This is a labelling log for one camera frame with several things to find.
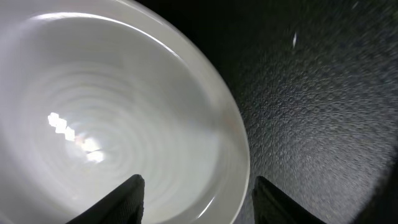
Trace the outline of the grey plate with food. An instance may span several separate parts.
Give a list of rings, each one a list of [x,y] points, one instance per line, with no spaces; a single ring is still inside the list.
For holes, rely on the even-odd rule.
[[[142,223],[232,223],[249,146],[236,102],[134,1],[1,2],[1,222],[67,223],[133,176]]]

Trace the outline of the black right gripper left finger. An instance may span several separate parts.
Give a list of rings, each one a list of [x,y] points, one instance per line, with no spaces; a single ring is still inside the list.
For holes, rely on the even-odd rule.
[[[67,224],[141,224],[145,182],[135,174]]]

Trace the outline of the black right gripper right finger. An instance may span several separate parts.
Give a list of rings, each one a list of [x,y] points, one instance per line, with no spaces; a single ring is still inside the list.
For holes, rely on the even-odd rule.
[[[325,224],[263,176],[252,190],[255,224]]]

